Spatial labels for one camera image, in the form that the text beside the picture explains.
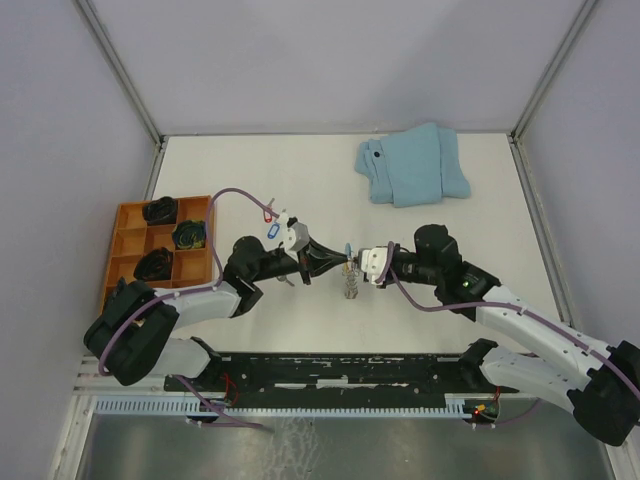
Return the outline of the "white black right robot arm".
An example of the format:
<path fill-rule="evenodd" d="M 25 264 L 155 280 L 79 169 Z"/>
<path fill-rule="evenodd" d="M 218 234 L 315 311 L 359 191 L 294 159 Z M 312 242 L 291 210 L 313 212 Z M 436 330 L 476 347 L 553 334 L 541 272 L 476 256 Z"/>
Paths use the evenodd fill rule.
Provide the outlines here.
<path fill-rule="evenodd" d="M 443 225 L 414 234 L 413 251 L 386 248 L 379 279 L 403 289 L 433 287 L 434 311 L 451 311 L 499 332 L 526 349 L 516 354 L 480 339 L 458 368 L 467 389 L 515 389 L 569 414 L 595 439 L 621 446 L 639 425 L 639 349 L 626 340 L 612 346 L 546 318 L 497 277 L 464 260 Z"/>

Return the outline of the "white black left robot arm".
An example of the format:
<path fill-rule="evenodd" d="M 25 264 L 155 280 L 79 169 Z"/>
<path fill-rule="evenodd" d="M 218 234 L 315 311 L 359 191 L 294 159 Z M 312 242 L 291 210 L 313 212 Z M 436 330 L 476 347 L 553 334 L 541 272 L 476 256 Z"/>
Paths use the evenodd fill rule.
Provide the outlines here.
<path fill-rule="evenodd" d="M 204 341 L 173 339 L 174 330 L 204 320 L 240 317 L 263 296 L 263 280 L 298 274 L 311 279 L 348 262 L 344 253 L 311 239 L 294 255 L 280 246 L 267 251 L 260 240 L 236 241 L 222 282 L 155 290 L 141 280 L 128 284 L 86 331 L 83 343 L 99 360 L 100 372 L 121 385 L 133 385 L 150 374 L 177 374 L 198 389 L 209 390 L 221 378 L 221 366 Z"/>

